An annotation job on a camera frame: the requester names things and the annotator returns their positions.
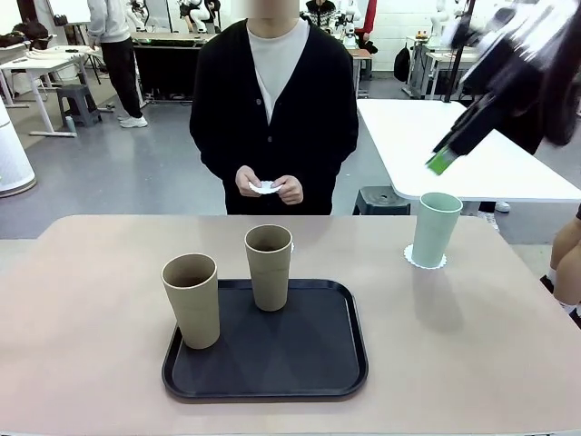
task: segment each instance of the gray hoodie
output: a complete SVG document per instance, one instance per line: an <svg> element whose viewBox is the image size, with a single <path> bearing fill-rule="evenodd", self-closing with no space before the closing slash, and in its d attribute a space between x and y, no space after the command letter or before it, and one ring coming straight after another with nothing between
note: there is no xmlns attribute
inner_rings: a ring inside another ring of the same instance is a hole
<svg viewBox="0 0 581 436"><path fill-rule="evenodd" d="M131 37L123 0L87 0L91 10L88 34L92 44L121 43Z"/></svg>

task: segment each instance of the hand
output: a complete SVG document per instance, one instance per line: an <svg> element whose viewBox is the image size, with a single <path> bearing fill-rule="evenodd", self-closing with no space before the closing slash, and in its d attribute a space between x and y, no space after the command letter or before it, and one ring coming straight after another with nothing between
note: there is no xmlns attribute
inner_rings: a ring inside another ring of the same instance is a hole
<svg viewBox="0 0 581 436"><path fill-rule="evenodd" d="M301 204L303 200L302 185L296 177L291 175L283 175L276 179L273 188L282 186L278 192L282 202L288 206L294 204Z"/></svg>
<svg viewBox="0 0 581 436"><path fill-rule="evenodd" d="M240 167L240 170L236 173L236 186L240 191L242 197L260 197L259 193L255 193L251 188L249 183L252 183L257 188L262 187L262 182L256 177L254 171L244 165Z"/></svg>

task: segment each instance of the person's left hand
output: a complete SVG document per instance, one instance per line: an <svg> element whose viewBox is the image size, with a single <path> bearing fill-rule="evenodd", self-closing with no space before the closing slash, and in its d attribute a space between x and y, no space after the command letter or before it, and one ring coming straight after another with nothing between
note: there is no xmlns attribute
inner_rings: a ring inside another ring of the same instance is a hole
<svg viewBox="0 0 581 436"><path fill-rule="evenodd" d="M282 186L278 191L282 202L288 206L301 204L303 200L302 185L296 177L283 175L274 181L273 188Z"/></svg>

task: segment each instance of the cup rim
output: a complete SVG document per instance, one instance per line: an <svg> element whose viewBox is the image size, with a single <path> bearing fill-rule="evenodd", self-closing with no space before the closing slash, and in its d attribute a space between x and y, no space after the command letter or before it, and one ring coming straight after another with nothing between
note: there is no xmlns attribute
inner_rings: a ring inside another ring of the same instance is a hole
<svg viewBox="0 0 581 436"><path fill-rule="evenodd" d="M284 247L281 247L281 248L279 248L278 250L274 250L274 251L270 251L270 252L263 252L263 251L261 251L261 250L256 250L255 248L253 248L253 247L250 247L250 246L248 245L248 235L249 235L249 234L250 234L250 233L251 233L253 230L259 229L259 228L261 228L261 227L278 227L278 228L280 228L280 229L282 229L282 230L286 231L286 232L289 234L289 236L290 236L289 243L287 243L287 244L286 244ZM249 250L252 250L252 251L253 251L253 252L255 252L255 253L262 253L262 254L280 253L280 252L283 252L284 250L286 250L287 248L289 248L289 246L292 246L292 233L291 233L291 231L290 231L289 229L287 229L286 227L283 227L283 226L281 226L281 225L278 225L278 224L260 224L260 225L256 225L256 226L252 227L252 228L251 228L251 229L250 229L248 232L246 232L246 234L244 235L244 245L246 245L246 247L247 247Z"/></svg>
<svg viewBox="0 0 581 436"><path fill-rule="evenodd" d="M213 271L212 271L212 274L210 274L210 277L208 277L208 278L207 278L206 280L204 280L203 282L201 282L201 283L198 283L198 284L196 284L196 285L194 285L194 286L186 286L186 287L181 287L181 286L175 286L175 285L173 285L173 284L171 284L171 283L167 283L167 282L165 281L165 276L164 276L164 274L163 274L163 273L165 272L165 269L168 267L168 265L169 265L170 263L172 263L172 262L175 262L175 261L177 261L178 259L180 259L180 258L182 258L182 257L187 257L187 256L202 256L202 257L205 257L206 259L210 259L210 260L212 261L212 263L214 264L214 269L213 269ZM167 263L166 263L166 264L163 266L163 268L162 268L162 282L163 282L163 284L166 284L167 286L170 286L170 287L172 287L172 288L174 288L174 289L195 289L195 288L198 288L198 287L200 287L200 286L203 286L204 284L206 284L207 282L209 282L209 281L210 281L210 280L211 280L211 279L212 279L212 278L213 278L213 277L216 275L216 273L217 273L217 272L218 272L218 265L216 264L216 261L214 261L214 260L213 260L213 258L212 258L212 257L210 257L208 254L204 254L204 253L186 253L186 254L180 254L180 255L178 255L178 256L175 256L173 259L171 259L170 261L168 261L168 262L167 262Z"/></svg>
<svg viewBox="0 0 581 436"><path fill-rule="evenodd" d="M419 197L419 202L421 203L422 206L430 209L430 211L434 211L434 212L438 212L438 213L458 213L460 212L463 208L464 208L464 203L462 203L462 200L460 200L459 198L457 198L457 196L452 195L450 193L438 193L440 195L446 195L448 197L453 198L454 200L458 200L459 202L459 208L454 209L453 211L442 211L440 209L436 209L435 207L431 207L429 205L427 205L426 203L424 203L424 197L426 195L432 195L433 193L424 193L421 197Z"/></svg>

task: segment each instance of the person in gray hoodie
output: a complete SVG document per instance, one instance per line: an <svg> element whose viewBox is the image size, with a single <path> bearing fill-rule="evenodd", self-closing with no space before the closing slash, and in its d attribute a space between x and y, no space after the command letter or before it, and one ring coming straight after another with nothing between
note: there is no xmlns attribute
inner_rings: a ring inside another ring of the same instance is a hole
<svg viewBox="0 0 581 436"><path fill-rule="evenodd" d="M111 84L129 116L119 116L121 127L145 127L137 94L135 56L123 0L87 0L91 11L89 44L103 50Z"/></svg>

